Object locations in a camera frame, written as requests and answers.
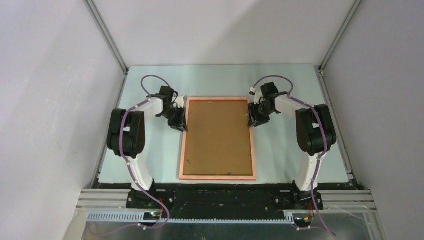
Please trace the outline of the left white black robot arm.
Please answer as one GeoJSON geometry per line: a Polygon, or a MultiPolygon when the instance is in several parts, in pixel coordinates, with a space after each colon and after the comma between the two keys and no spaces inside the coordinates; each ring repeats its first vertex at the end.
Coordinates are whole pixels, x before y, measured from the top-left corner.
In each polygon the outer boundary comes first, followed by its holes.
{"type": "Polygon", "coordinates": [[[138,201],[145,208],[153,208],[158,202],[158,194],[150,190],[154,179],[141,157],[146,146],[146,120],[163,117],[171,129],[187,132],[187,100],[173,88],[162,86],[159,93],[149,95],[135,106],[115,108],[111,112],[107,148],[123,158],[131,177],[131,188],[141,192],[138,201]]]}

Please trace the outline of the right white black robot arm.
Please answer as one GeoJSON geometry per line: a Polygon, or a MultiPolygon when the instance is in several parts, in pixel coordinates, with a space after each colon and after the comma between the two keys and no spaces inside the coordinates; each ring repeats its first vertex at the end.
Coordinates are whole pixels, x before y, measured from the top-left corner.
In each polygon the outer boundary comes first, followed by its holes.
{"type": "Polygon", "coordinates": [[[295,119],[296,139],[303,151],[303,162],[294,179],[295,192],[291,204],[304,209],[311,202],[309,193],[317,188],[321,163],[327,152],[337,141],[333,120],[326,104],[311,105],[288,92],[279,92],[274,83],[251,87],[253,102],[248,104],[248,127],[255,128],[270,121],[270,115],[286,114],[295,119]]]}

